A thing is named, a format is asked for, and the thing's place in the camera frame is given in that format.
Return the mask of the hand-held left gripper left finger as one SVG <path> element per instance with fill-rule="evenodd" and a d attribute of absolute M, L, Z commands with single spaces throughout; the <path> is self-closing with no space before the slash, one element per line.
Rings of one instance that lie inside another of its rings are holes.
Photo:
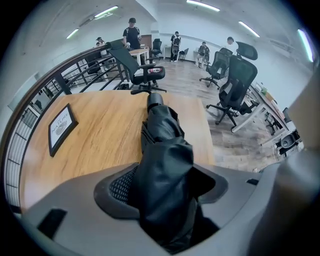
<path fill-rule="evenodd" d="M 53 236 L 64 249 L 83 256 L 166 256 L 136 220 L 120 220 L 102 211 L 94 199 L 94 188 L 103 178 L 130 171 L 136 163 L 72 178 L 53 189 L 22 215 L 38 227 L 50 210 L 65 210 L 66 216 Z"/>

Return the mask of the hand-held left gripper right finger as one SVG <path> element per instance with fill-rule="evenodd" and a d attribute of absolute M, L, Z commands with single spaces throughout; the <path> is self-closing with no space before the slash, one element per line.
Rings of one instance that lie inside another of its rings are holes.
<path fill-rule="evenodd" d="M 320 154 L 302 151 L 254 173 L 197 165 L 225 187 L 202 212 L 215 234 L 189 249 L 188 256 L 304 256 L 314 253 L 319 229 Z"/>

